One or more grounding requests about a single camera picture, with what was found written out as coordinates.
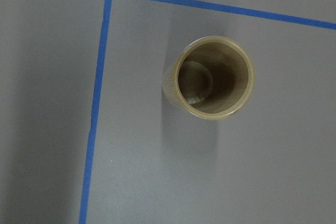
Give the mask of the yellow plastic cup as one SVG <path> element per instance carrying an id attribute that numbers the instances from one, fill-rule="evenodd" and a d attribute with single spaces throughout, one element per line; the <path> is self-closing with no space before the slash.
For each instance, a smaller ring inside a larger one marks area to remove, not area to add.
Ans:
<path id="1" fill-rule="evenodd" d="M 189 44 L 165 70 L 162 91 L 169 103 L 205 120 L 240 111 L 255 86 L 254 63 L 236 41 L 207 36 Z"/>

